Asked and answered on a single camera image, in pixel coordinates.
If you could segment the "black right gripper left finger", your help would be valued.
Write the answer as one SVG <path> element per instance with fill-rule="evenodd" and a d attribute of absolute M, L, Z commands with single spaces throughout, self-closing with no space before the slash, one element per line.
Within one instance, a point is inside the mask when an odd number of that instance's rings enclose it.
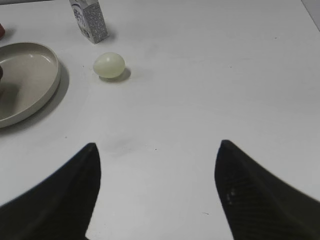
<path fill-rule="evenodd" d="M 101 161 L 88 143 L 52 175 L 1 205 L 2 240 L 85 240 L 101 186 Z"/>

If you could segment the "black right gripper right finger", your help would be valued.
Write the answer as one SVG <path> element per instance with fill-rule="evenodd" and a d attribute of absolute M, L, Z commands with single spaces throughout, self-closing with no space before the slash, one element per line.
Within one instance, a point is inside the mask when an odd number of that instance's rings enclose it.
<path fill-rule="evenodd" d="M 320 202 L 276 177 L 230 140 L 220 143 L 214 180 L 233 239 L 320 238 Z"/>

